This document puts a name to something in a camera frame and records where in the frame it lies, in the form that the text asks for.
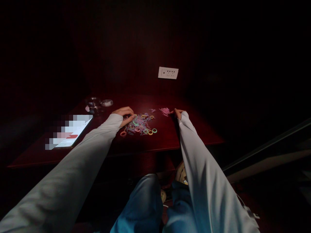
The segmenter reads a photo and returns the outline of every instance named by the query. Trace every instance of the glass jar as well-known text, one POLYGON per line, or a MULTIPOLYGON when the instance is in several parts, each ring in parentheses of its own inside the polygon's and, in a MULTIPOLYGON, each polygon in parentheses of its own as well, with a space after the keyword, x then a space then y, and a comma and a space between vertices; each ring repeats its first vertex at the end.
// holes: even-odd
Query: glass jar
POLYGON ((86 101, 86 104, 89 107, 90 113, 94 116, 99 116, 101 112, 104 111, 103 106, 101 105, 101 100, 97 97, 91 97, 86 101))

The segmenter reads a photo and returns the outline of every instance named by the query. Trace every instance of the leg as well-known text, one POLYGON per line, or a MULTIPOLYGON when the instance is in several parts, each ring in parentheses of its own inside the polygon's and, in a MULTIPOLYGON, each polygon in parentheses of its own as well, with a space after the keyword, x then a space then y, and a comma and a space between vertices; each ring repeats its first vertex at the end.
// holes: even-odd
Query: leg
POLYGON ((189 187, 173 181, 173 206, 168 208, 168 222, 163 232, 197 232, 189 187))
POLYGON ((159 232, 163 204, 156 174, 144 176, 110 232, 159 232))

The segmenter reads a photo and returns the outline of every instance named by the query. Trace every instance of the pile of hair ties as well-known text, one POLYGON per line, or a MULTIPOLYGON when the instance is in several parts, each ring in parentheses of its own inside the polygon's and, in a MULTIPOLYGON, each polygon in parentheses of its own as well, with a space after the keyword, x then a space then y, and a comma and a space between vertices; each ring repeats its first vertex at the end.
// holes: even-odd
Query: pile of hair ties
POLYGON ((164 116, 166 116, 166 117, 168 117, 168 115, 169 115, 169 109, 168 108, 161 108, 161 109, 159 109, 161 112, 162 112, 162 114, 164 115, 164 116))
POLYGON ((140 135, 153 135, 157 132, 157 130, 151 129, 148 125, 154 116, 149 116, 148 113, 145 114, 135 114, 134 120, 132 120, 129 124, 125 126, 123 132, 121 132, 121 136, 125 137, 127 134, 134 135, 134 133, 140 133, 140 135))

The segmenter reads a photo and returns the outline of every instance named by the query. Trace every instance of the dark wall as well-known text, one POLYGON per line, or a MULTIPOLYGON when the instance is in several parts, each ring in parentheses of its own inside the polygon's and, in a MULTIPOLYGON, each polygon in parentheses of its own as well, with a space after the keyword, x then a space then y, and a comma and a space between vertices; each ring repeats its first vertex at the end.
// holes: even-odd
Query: dark wall
POLYGON ((307 8, 284 1, 210 4, 201 78, 188 96, 200 100, 231 160, 311 117, 307 8))
POLYGON ((2 4, 1 162, 89 93, 60 2, 2 4))
POLYGON ((206 11, 189 2, 68 2, 64 16, 94 92, 184 94, 207 40, 206 11), (179 68, 177 80, 159 66, 179 68))

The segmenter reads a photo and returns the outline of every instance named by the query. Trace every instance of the sneaker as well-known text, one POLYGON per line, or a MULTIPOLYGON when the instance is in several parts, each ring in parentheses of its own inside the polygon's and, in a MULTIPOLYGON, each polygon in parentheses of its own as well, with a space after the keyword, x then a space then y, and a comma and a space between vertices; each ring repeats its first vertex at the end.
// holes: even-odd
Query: sneaker
POLYGON ((177 168, 177 172, 176 172, 176 181, 181 182, 183 184, 188 185, 188 181, 187 181, 187 174, 186 174, 186 169, 185 169, 185 164, 184 162, 182 162, 178 168, 177 168))

